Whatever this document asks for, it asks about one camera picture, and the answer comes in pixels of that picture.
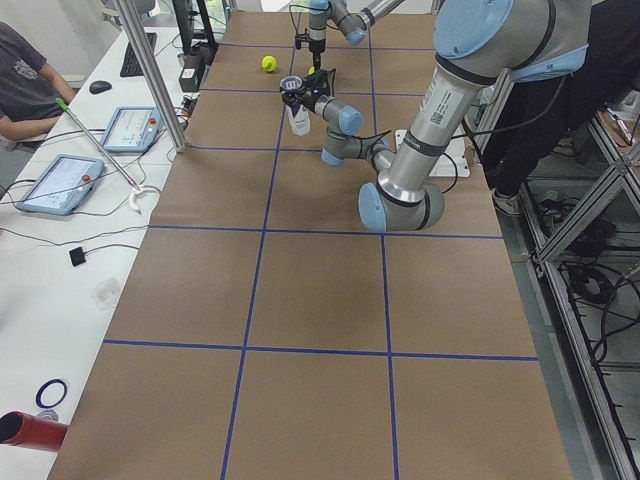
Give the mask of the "clear tennis ball can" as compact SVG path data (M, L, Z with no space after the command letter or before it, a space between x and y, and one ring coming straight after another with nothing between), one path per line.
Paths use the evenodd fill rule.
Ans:
M300 90L281 90L280 89L280 95L282 92L299 93L302 95L303 89L300 89ZM311 122L310 122L308 110L304 107L304 105L300 107L289 107L287 105L285 106L286 106L287 118L289 120L289 124L291 126L292 132L298 136L307 135L310 132L310 128L311 128Z

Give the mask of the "small black box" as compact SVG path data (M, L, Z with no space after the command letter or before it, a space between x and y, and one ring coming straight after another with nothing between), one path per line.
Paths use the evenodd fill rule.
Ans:
M198 55L184 55L179 76L181 90L185 93L196 93L200 90L206 72L204 60Z

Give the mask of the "black keyboard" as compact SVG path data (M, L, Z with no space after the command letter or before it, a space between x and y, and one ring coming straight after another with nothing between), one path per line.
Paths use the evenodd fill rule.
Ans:
M156 41L157 41L157 34L155 32L147 32L146 36L150 44L151 50L154 51ZM137 58L136 52L134 51L132 45L128 44L125 49L119 76L121 78L131 78L131 77L139 77L142 75L143 75L142 67Z

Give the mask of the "far teach pendant tablet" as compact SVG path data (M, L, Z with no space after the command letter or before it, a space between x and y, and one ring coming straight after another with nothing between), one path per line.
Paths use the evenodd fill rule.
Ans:
M144 153L155 142L162 126L156 107L120 106L104 131L101 145L115 154Z

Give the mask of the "teach pendant tablet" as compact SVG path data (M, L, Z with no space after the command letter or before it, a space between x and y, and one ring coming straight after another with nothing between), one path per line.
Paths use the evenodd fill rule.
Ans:
M162 126L156 107L120 106L104 131L101 145L115 154L144 153L155 142Z
M16 203L23 212L69 215L93 190L103 174L104 161L58 155Z

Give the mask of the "reacher grabber stick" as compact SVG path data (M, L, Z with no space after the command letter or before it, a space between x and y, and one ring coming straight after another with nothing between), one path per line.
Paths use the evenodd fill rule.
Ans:
M89 129L80 121L80 119L71 111L64 99L57 97L55 99L56 104L61 110L66 113L71 120L81 129L81 131L87 136L87 138L95 145L98 151L110 162L110 164L116 169L116 171L127 181L131 186L131 191L128 196L128 206L134 212L142 214L139 206L137 205L137 199L146 193L156 192L159 193L158 187L153 185L140 185L126 170L125 168L104 148L104 146L94 137Z

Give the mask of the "black computer mouse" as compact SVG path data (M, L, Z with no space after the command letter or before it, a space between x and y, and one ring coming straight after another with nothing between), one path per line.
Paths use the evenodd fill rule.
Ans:
M111 89L112 89L112 84L104 80L96 80L89 85L89 92L92 95L97 95Z

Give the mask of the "near teach pendant tablet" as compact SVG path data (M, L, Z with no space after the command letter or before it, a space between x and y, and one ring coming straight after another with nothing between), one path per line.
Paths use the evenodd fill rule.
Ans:
M23 212L69 215L93 190L103 174L104 161L58 155L16 203Z

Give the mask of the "seated person grey shirt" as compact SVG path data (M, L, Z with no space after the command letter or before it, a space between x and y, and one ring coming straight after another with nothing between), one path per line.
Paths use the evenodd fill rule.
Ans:
M62 115L57 100L76 92L22 35L1 24L1 136L20 142L47 134Z

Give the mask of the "small black square pad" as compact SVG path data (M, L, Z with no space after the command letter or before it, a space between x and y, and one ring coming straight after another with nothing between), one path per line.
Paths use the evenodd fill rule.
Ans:
M73 267L80 266L86 262L86 252L81 247L75 247L69 251L69 258Z

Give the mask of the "clear plastic piece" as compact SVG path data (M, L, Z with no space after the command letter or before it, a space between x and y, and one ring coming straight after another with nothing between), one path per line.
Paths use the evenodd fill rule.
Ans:
M92 291L92 298L99 310L105 311L115 308L118 304L122 292L122 287L116 278L106 279Z

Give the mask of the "blue tape roll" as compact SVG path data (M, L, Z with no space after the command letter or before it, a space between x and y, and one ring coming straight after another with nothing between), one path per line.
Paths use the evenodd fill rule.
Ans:
M35 404L43 410L54 409L65 400L68 390L68 383L62 378L47 380L37 389Z

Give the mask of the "red cylinder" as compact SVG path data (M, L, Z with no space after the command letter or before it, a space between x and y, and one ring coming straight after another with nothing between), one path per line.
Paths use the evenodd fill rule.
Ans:
M58 452L67 429L66 424L12 411L1 417L1 443L33 450Z

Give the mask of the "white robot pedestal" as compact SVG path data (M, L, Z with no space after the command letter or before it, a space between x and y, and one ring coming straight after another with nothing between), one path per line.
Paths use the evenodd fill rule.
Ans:
M461 138L452 140L429 173L429 180L468 178L471 170L468 165L466 147Z

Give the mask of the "aluminium frame post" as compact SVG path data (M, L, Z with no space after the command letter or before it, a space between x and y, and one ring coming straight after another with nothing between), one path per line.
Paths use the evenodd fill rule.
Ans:
M177 153L182 153L187 144L185 133L175 114L173 103L147 40L137 7L130 0L114 0L113 3L127 38L136 52L147 86L165 123L173 146Z

